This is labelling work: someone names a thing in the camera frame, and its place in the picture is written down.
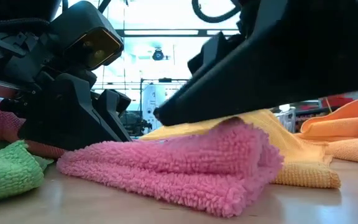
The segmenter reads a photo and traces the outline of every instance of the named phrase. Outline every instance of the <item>ceiling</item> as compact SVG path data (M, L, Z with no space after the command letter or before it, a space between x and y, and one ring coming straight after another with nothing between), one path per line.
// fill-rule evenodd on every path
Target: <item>ceiling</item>
M68 0L69 6L79 0ZM97 6L102 0L88 0ZM232 9L230 0L199 0L203 12L219 16ZM236 29L239 16L218 24L198 19L191 0L112 0L104 15L115 29Z
M175 63L183 63L200 52L207 40L207 37L126 37L124 46L127 54L138 56L153 54L160 48Z

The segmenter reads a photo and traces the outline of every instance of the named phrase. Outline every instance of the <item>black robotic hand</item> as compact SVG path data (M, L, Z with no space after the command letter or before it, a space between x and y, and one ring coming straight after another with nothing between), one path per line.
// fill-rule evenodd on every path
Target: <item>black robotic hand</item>
M23 2L2 1L12 8ZM49 22L55 11L36 7L39 17L23 19L33 12L7 5L0 4L0 109L26 119L19 137L66 150L131 141L119 120L131 100L114 90L91 92L92 70L109 65L124 47L103 10L80 1Z
M358 90L358 1L241 4L241 33L228 39L217 34L189 61L192 79L154 111L162 124L195 123Z

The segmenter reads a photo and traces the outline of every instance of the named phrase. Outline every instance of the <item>yellow microfiber towel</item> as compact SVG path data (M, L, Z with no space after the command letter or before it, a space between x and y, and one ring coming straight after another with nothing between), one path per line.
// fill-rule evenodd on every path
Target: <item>yellow microfiber towel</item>
M325 142L326 154L358 162L358 100L327 116L305 121L301 133L296 136L313 142Z
M246 123L253 123L269 133L270 143L285 156L284 166L274 184L301 187L339 188L338 174L329 168L332 156L326 155L325 142L311 142L289 133L269 110L259 110L236 115ZM207 130L230 117L212 119L193 124L161 127L141 139L164 139L187 134L204 134Z

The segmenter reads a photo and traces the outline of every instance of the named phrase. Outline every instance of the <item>pink fabric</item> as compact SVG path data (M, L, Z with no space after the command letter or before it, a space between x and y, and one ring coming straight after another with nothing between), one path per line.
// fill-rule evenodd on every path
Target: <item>pink fabric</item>
M229 119L204 135L102 142L66 152L60 172L231 217L257 200L283 157L261 129Z
M24 120L19 119L15 114L0 110L0 140L8 142L19 140L17 132L23 123ZM26 141L26 143L29 145L29 152L36 156L57 159L65 152L63 149L33 141Z

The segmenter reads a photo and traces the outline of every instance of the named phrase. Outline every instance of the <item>table surface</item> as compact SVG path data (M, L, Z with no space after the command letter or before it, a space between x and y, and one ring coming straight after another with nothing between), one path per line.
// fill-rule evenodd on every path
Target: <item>table surface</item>
M269 185L241 216L226 219L67 177L51 166L41 188L0 201L0 223L358 223L358 163L334 160L331 167L340 190Z

